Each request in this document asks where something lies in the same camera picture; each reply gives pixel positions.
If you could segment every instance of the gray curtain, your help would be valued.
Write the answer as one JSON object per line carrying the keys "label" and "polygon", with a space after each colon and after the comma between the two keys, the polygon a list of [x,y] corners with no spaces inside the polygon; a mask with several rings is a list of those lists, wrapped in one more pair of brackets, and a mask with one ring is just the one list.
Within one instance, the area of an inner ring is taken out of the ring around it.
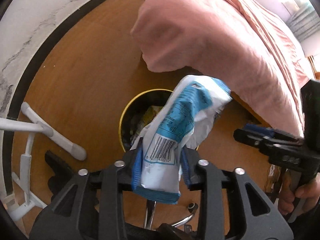
{"label": "gray curtain", "polygon": [[301,42],[320,30],[320,17],[312,4],[307,2],[286,21],[286,25]]}

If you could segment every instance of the barcode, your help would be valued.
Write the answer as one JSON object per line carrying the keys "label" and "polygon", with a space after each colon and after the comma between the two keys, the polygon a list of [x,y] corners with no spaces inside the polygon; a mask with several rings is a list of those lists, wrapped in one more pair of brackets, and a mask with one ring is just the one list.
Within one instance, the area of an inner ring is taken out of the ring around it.
{"label": "barcode", "polygon": [[155,148],[150,156],[150,160],[152,161],[162,161],[162,162],[170,162],[172,147],[174,146],[175,141],[159,137]]}

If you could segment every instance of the bed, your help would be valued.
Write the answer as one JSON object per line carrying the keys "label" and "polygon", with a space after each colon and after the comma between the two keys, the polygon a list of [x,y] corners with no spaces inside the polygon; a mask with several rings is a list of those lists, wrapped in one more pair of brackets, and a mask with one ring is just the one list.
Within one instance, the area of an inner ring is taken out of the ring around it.
{"label": "bed", "polygon": [[255,0],[145,0],[131,35],[149,70],[191,66],[223,80],[264,125],[303,136],[310,64],[285,23]]}

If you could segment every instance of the pink blanket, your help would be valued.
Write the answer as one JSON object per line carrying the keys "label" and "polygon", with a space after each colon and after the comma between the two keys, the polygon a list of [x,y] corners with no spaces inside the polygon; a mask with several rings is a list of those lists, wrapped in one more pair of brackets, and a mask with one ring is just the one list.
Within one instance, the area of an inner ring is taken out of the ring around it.
{"label": "pink blanket", "polygon": [[149,70],[191,66],[223,80],[272,127],[302,135],[309,63],[285,23],[255,0],[145,0],[131,34]]}

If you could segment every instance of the white stand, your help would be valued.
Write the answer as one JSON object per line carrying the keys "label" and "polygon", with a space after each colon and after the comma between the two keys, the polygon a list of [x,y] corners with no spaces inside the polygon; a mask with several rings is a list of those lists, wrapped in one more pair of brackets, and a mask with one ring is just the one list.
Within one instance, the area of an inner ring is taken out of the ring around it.
{"label": "white stand", "polygon": [[83,161],[87,157],[85,149],[69,141],[50,125],[48,125],[39,115],[35,113],[35,111],[31,109],[28,103],[22,103],[21,111],[33,123],[0,118],[0,130],[29,132],[25,153],[20,157],[20,179],[17,174],[14,172],[12,173],[12,179],[24,191],[25,199],[25,202],[21,206],[13,211],[8,212],[13,221],[17,221],[22,218],[34,206],[38,206],[40,208],[45,208],[47,206],[30,191],[31,149],[36,132],[40,132],[48,136],[52,141],[69,152],[77,160]]}

